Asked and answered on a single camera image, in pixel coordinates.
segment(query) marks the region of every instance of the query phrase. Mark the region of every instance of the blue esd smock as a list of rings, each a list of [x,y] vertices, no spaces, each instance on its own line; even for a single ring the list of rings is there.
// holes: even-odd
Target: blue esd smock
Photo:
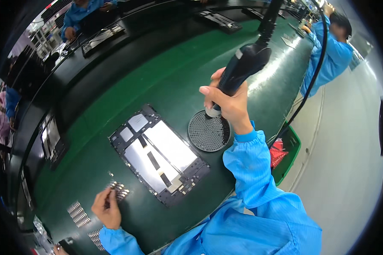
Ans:
[[[330,21],[327,16],[324,16],[327,25],[327,44],[325,57],[323,58],[321,70],[318,77],[309,93],[309,97],[315,95],[320,86],[332,81],[337,76],[343,73],[352,60],[353,49],[350,45],[343,42],[338,42],[334,35],[329,33]],[[311,33],[309,34],[313,41],[314,47],[311,52],[311,58],[309,60],[308,69],[306,70],[305,78],[301,86],[301,94],[305,96],[306,90],[311,83],[311,79],[314,76],[319,59],[322,52],[323,43],[323,24],[322,21],[318,21],[311,27]]]
[[[222,203],[199,226],[176,238],[162,254],[320,253],[321,228],[306,215],[296,194],[275,186],[263,131],[235,135],[223,161],[236,178],[236,196]],[[254,216],[243,214],[244,207]],[[122,228],[103,227],[99,238],[112,255],[143,255],[136,238]]]

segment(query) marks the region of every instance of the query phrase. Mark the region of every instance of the blue sleeve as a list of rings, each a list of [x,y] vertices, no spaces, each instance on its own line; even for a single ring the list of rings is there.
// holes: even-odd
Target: blue sleeve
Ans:
[[[327,43],[326,43],[326,53],[332,58],[334,62],[347,61],[349,59],[349,48],[345,43],[338,42],[335,40],[332,35],[329,33],[330,21],[329,18],[324,16],[326,25],[327,25]],[[317,38],[321,45],[323,44],[323,24],[322,21],[318,21],[312,26],[313,32],[317,35]]]
[[[99,232],[99,239],[102,246],[111,255],[144,255],[136,238],[122,228],[114,230],[104,226]]]
[[[68,28],[68,27],[73,27],[75,28],[75,31],[78,31],[80,29],[79,25],[78,24],[74,24],[72,18],[71,18],[71,12],[70,10],[68,10],[66,13],[65,13],[65,16],[64,16],[64,25],[62,26],[62,30],[61,30],[61,39],[63,42],[66,42],[68,39],[65,37],[65,29]]]
[[[117,0],[104,0],[104,3],[106,3],[106,2],[111,2],[111,3],[113,3],[113,5],[116,6]]]
[[[6,116],[7,118],[15,116],[15,107],[20,101],[21,96],[13,88],[6,88]]]
[[[236,198],[255,216],[270,220],[267,222],[275,228],[280,227],[280,232],[282,228],[288,229],[299,254],[319,254],[321,228],[306,215],[298,195],[275,186],[266,137],[263,131],[254,133],[255,136],[253,132],[236,136],[233,146],[223,155],[224,165],[236,178]],[[278,239],[270,235],[270,240]]]
[[[308,34],[308,36],[312,40],[312,44],[313,44],[312,53],[314,53],[317,49],[321,49],[322,48],[322,45],[319,42],[316,34],[310,32]]]

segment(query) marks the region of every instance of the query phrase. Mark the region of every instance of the silver component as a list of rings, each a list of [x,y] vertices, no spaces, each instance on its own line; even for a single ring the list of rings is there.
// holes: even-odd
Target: silver component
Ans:
[[[216,109],[214,109],[214,107],[212,107],[212,108],[206,107],[205,111],[206,111],[207,115],[209,115],[212,118],[215,118],[221,114],[221,110],[216,110]]]
[[[72,221],[79,228],[91,222],[91,219],[88,217],[87,213],[78,201],[72,203],[72,205],[67,208],[67,212],[71,216]]]
[[[99,239],[99,231],[100,231],[100,229],[92,231],[92,232],[89,232],[88,236],[91,239],[91,241],[94,243],[94,245],[96,245],[96,247],[100,251],[104,251],[105,249],[102,246],[101,240]]]

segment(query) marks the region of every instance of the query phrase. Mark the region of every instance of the electric screwdriver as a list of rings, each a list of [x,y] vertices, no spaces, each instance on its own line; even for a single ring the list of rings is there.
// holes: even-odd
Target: electric screwdriver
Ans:
[[[251,75],[262,70],[270,60],[271,49],[265,47],[260,40],[249,43],[237,50],[221,75],[218,88],[226,95],[233,96],[241,84]],[[206,119],[221,114],[219,105],[213,103],[211,109],[206,107]]]

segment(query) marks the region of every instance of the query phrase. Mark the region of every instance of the black tape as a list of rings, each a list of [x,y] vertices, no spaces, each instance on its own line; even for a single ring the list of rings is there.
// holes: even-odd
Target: black tape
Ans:
[[[160,168],[160,166],[159,166],[158,162],[156,161],[155,157],[153,156],[152,152],[149,151],[147,156],[149,157],[149,159],[152,162],[152,165],[155,167],[155,169],[158,170]]]

